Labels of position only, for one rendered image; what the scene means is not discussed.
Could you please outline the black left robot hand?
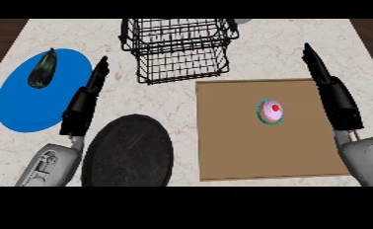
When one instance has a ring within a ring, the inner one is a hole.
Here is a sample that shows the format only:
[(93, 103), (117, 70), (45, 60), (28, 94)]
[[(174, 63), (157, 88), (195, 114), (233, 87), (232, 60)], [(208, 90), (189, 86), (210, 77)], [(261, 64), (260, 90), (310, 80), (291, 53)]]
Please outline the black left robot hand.
[(85, 136), (90, 127), (96, 101), (110, 73), (108, 57), (104, 56), (90, 75), (87, 84), (79, 88), (62, 113), (61, 135)]

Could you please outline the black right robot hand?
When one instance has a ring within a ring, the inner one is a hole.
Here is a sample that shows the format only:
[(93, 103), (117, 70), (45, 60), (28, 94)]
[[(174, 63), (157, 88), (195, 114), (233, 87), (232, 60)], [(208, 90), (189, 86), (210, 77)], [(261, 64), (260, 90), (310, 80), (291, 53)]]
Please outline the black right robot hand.
[(351, 93), (340, 78), (329, 74), (322, 58), (309, 43), (306, 43), (303, 60), (316, 82), (325, 113), (334, 129), (362, 129), (363, 120)]

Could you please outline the pink frosted cupcake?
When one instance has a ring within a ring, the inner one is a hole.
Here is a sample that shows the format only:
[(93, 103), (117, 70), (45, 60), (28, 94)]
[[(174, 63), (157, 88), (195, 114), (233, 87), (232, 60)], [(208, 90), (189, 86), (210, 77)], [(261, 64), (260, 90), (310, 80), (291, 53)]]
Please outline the pink frosted cupcake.
[(264, 99), (257, 106), (257, 118), (267, 125), (279, 125), (284, 122), (284, 107), (272, 99)]

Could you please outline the brown square tray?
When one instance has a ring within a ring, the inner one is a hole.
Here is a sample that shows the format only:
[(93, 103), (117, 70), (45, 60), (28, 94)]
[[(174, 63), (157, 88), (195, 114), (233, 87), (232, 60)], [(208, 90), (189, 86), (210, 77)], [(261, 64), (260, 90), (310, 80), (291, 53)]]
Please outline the brown square tray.
[[(284, 107), (284, 122), (257, 118), (264, 99)], [(312, 79), (197, 84), (200, 178), (345, 176), (332, 127)]]

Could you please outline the blue oval plate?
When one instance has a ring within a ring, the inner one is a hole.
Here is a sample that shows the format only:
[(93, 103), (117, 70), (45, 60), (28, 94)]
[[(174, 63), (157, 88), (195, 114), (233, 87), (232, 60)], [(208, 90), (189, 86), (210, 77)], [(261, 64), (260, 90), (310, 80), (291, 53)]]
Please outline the blue oval plate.
[(51, 85), (34, 89), (28, 84), (43, 53), (14, 70), (0, 88), (0, 123), (14, 131), (36, 132), (62, 121), (62, 112), (92, 73), (87, 57), (74, 49), (58, 48), (58, 69)]

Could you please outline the dark green eggplant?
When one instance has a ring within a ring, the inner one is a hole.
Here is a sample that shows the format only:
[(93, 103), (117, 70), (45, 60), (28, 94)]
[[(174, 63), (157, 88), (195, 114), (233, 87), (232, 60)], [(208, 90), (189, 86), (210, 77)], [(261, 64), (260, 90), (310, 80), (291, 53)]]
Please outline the dark green eggplant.
[(45, 53), (28, 77), (28, 85), (34, 89), (45, 89), (55, 78), (58, 69), (58, 53), (54, 48)]

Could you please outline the black round pan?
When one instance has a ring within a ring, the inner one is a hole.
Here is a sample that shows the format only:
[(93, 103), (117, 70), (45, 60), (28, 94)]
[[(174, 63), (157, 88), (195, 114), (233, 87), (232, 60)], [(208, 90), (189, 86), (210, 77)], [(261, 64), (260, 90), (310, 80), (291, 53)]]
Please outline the black round pan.
[(148, 115), (113, 120), (98, 132), (82, 165), (85, 187), (166, 187), (174, 147), (161, 123)]

